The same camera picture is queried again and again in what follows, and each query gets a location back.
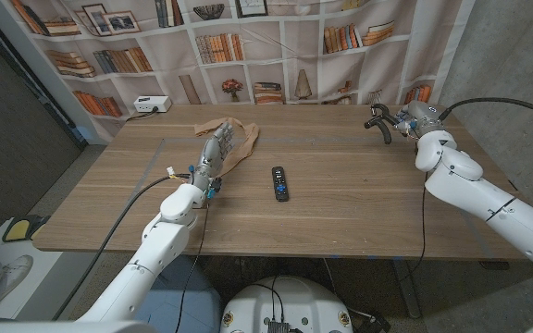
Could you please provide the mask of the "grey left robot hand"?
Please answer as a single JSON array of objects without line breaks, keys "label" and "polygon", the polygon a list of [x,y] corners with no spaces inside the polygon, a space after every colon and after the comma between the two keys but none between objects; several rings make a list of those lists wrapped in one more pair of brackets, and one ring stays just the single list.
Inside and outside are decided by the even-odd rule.
[{"label": "grey left robot hand", "polygon": [[211,180],[217,176],[233,147],[232,137],[233,126],[229,122],[224,122],[206,141],[198,165],[192,172],[193,186],[202,191],[209,188]]}]

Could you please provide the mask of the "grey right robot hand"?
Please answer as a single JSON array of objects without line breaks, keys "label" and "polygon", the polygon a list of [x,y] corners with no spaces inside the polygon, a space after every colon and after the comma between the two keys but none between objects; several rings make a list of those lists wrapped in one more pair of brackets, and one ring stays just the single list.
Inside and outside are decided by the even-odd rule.
[{"label": "grey right robot hand", "polygon": [[445,130],[439,120],[437,108],[420,101],[412,101],[404,105],[396,114],[398,124],[395,128],[402,134],[421,138],[435,130]]}]

